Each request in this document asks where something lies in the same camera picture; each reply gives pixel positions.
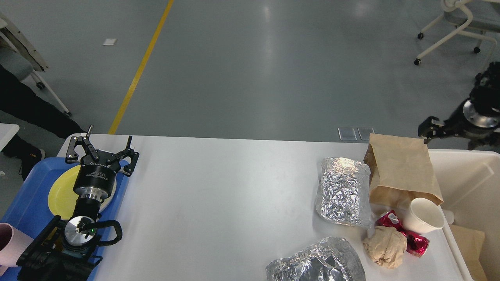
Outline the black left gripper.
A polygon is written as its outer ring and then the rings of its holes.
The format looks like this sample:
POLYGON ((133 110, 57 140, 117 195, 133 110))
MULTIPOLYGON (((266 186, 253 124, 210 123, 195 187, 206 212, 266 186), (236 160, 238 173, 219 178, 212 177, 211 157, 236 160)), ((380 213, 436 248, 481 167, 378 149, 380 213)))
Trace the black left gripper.
POLYGON ((99 163, 98 150, 90 142, 92 130, 93 125, 89 125, 86 133, 70 137, 65 163, 80 163, 80 170, 73 187, 77 198, 103 202, 111 197, 117 174, 132 176, 140 154, 132 147, 133 136, 128 136, 125 149, 106 156, 104 164, 99 163), (80 157, 75 151, 77 146, 84 150, 84 156, 80 157))

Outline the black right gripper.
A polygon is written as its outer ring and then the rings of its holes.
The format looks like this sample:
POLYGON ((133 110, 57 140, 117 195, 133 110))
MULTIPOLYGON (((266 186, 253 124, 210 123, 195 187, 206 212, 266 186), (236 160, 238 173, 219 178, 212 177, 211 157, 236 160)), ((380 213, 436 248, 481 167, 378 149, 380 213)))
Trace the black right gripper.
POLYGON ((428 144, 432 139, 462 137, 471 139, 468 150, 480 146, 499 147, 499 109, 464 100, 449 119, 428 117, 418 125, 418 137, 428 144))

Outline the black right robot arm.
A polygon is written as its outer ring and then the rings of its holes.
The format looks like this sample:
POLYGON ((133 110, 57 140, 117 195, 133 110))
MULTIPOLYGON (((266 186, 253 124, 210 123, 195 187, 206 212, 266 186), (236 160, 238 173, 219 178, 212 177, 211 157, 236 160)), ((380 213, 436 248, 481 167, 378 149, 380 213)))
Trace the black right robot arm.
POLYGON ((491 62, 475 77, 473 89, 447 120, 428 117, 418 126, 418 136, 428 144, 432 139, 468 139, 468 150, 499 146, 500 65, 491 62))

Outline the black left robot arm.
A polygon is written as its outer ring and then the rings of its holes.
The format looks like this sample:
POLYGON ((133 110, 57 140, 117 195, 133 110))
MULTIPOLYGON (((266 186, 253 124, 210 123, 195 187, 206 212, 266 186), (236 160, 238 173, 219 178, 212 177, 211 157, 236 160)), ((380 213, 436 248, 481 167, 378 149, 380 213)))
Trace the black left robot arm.
POLYGON ((67 164, 79 167, 73 193, 77 195, 68 219, 55 215, 20 255, 19 281, 86 281, 102 261, 95 255, 123 238, 120 223, 103 220, 101 206, 110 201, 118 187, 118 174, 130 177, 139 160, 132 148, 132 136, 117 153, 95 149, 90 136, 93 126, 78 137, 71 137, 65 155, 67 164))

